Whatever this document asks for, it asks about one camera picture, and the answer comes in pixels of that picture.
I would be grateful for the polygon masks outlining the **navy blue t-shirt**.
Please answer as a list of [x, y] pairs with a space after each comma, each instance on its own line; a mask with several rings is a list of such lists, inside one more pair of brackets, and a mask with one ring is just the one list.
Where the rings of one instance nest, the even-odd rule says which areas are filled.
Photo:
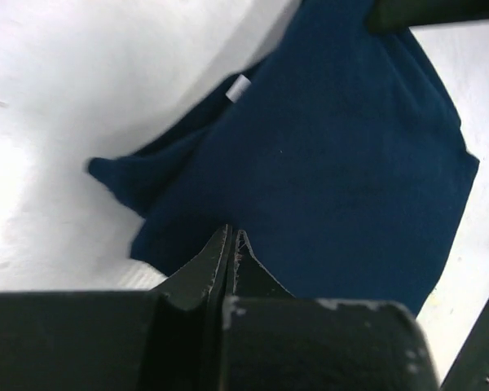
[[370, 7], [304, 2], [269, 55], [162, 136], [90, 160], [90, 175], [144, 220], [131, 258], [171, 275], [230, 225], [297, 297], [421, 310], [478, 160], [412, 33], [370, 34]]

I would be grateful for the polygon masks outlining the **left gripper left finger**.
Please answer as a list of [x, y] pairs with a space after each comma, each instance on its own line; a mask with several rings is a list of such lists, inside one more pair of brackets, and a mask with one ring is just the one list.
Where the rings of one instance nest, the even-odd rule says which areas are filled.
[[232, 229], [149, 290], [0, 292], [0, 390], [215, 390]]

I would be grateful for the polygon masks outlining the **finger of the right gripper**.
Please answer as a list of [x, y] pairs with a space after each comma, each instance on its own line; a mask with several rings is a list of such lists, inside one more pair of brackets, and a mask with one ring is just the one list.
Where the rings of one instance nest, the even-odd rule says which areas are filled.
[[370, 33], [408, 27], [489, 20], [489, 0], [380, 0], [365, 23]]

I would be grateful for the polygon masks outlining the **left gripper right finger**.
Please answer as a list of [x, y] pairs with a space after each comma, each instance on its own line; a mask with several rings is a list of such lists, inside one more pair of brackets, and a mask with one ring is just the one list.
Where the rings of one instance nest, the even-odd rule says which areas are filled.
[[436, 390], [415, 317], [394, 301], [292, 297], [236, 234], [222, 304], [222, 390]]

